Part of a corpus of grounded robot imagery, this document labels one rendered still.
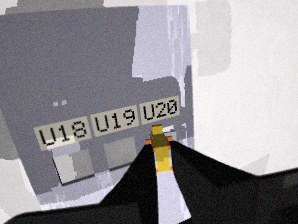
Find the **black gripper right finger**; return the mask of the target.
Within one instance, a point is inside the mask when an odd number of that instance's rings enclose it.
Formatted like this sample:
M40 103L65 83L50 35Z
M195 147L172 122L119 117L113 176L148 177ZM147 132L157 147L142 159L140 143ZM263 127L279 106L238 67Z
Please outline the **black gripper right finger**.
M169 143L174 176L194 224L269 224L275 210L298 204L298 167L256 175Z

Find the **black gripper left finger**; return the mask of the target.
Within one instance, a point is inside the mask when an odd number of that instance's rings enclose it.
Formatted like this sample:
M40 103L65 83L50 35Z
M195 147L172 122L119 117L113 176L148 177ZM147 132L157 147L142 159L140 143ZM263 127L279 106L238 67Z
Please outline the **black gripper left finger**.
M4 224L159 224L152 144L146 144L118 184L98 203L25 212Z

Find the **grey metal plate with square holes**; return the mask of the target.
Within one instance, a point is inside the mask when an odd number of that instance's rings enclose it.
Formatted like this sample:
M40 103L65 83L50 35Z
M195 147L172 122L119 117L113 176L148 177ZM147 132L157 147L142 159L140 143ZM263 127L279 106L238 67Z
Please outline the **grey metal plate with square holes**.
M189 5L0 15L0 108L42 210L95 204L131 163L104 144L173 125L195 150ZM94 174L62 184L54 158L89 151Z

